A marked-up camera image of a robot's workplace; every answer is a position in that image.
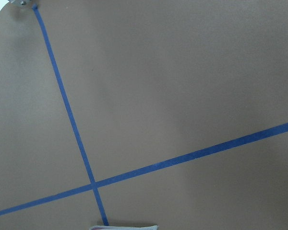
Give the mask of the pink grey-backed towel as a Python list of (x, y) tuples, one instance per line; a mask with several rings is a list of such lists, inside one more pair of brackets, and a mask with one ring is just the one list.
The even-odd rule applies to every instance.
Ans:
[(92, 226), (90, 230), (158, 230), (159, 226), (148, 227), (118, 227), (118, 226)]

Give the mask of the aluminium frame post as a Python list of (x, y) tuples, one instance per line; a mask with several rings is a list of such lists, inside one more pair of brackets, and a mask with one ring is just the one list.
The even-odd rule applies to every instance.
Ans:
[(8, 0), (8, 2), (20, 8), (28, 8), (34, 4), (33, 0)]

